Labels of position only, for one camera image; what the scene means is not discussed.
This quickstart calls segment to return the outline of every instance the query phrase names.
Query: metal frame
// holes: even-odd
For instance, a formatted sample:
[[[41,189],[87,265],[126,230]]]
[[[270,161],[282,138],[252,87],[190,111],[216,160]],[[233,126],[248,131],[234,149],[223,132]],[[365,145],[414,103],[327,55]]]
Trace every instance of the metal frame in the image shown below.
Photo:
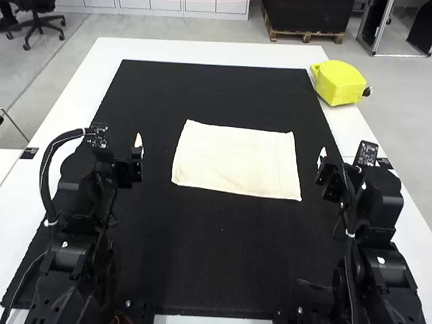
[[[425,54],[418,54],[418,55],[411,55],[411,54],[377,54],[379,43],[381,42],[381,39],[383,37],[384,28],[387,26],[387,21],[390,17],[390,13],[392,12],[393,4],[395,0],[388,0],[387,5],[385,6],[384,14],[381,19],[380,25],[377,27],[377,31],[375,33],[375,41],[373,42],[373,45],[370,46],[368,43],[366,43],[363,40],[362,33],[363,29],[365,28],[366,19],[369,14],[369,10],[371,8],[371,4],[373,0],[369,0],[366,4],[366,7],[364,9],[362,21],[360,23],[360,27],[358,29],[357,33],[357,41],[360,43],[360,45],[366,50],[366,52],[370,56],[376,56],[376,57],[429,57],[430,55]]]

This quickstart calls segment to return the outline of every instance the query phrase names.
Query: pallet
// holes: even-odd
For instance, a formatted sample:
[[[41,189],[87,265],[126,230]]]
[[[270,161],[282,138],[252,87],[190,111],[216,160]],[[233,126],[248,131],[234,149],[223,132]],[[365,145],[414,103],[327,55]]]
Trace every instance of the pallet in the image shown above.
[[[289,31],[289,30],[275,30],[271,27],[269,16],[264,8],[263,3],[261,3],[261,12],[263,13],[265,27],[271,42],[277,41],[277,35],[298,35],[302,36],[304,43],[309,43],[311,41],[311,36],[330,36],[333,37],[335,44],[342,44],[344,39],[344,32],[300,32],[300,31]]]

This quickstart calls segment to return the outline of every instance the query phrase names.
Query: white towel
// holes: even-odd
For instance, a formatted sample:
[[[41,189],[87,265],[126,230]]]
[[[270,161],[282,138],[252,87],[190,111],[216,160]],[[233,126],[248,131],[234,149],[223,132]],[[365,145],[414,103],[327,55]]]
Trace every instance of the white towel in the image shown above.
[[[294,135],[188,120],[172,182],[234,194],[301,201]]]

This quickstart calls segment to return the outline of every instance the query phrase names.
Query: table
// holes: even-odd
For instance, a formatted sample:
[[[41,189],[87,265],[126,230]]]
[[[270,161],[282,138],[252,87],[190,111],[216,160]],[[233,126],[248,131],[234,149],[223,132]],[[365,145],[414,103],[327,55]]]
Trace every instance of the table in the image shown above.
[[[0,148],[0,185],[22,154],[20,148]]]
[[[310,45],[260,45],[236,43],[203,43],[174,40],[139,40],[126,38],[99,38],[74,77],[59,97],[29,146],[44,151],[58,134],[87,126],[123,59],[202,63],[211,65],[239,65],[270,68],[304,68],[327,59],[321,47]],[[355,105],[321,106],[341,156],[352,163],[361,140],[377,142],[367,122]],[[61,162],[78,146],[79,141],[63,145],[51,164],[50,189],[57,190]],[[380,157],[385,152],[380,149]],[[45,212],[38,192],[38,173],[42,155],[33,160],[19,160],[0,187],[0,295],[3,295],[14,276],[28,244],[36,232],[41,215]],[[396,224],[394,242],[405,256],[419,286],[427,319],[432,318],[432,280],[429,269],[432,260],[419,256],[419,251],[432,250],[432,232],[402,187],[405,205]],[[13,312],[9,323],[23,323],[25,310]],[[260,323],[248,319],[197,319],[196,317],[157,316],[156,323],[223,322]]]

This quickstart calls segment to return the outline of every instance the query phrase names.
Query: yellow object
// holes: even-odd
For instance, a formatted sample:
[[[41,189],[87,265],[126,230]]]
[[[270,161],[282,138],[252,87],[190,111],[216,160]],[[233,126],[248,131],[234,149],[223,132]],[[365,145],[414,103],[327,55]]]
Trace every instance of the yellow object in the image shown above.
[[[312,64],[310,71],[315,77],[315,90],[331,106],[357,103],[365,91],[365,78],[348,63],[329,60]]]

